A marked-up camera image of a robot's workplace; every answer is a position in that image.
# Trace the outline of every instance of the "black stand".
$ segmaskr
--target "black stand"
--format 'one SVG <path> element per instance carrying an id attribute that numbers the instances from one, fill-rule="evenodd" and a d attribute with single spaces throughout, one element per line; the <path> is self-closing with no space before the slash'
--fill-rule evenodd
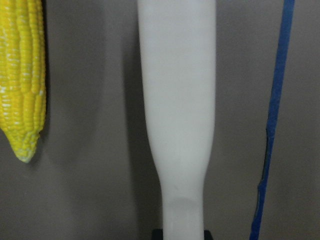
<path id="1" fill-rule="evenodd" d="M 163 240 L 163 239 L 164 237 L 163 237 L 162 229 L 154 229 L 152 231 L 151 240 Z M 214 240 L 209 230 L 204 230 L 204 240 Z"/>

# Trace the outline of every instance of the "white bottle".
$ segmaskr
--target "white bottle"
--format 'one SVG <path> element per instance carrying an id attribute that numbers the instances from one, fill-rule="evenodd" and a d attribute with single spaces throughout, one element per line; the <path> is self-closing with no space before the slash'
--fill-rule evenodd
<path id="1" fill-rule="evenodd" d="M 215 122 L 216 1 L 138 0 L 148 138 L 164 240 L 203 240 Z"/>

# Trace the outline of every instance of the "yellow corn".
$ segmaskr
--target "yellow corn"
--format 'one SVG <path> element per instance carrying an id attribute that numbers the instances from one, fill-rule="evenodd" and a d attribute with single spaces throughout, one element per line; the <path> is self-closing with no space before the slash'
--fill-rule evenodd
<path id="1" fill-rule="evenodd" d="M 0 128 L 25 163 L 45 122 L 45 68 L 41 0 L 0 0 Z"/>

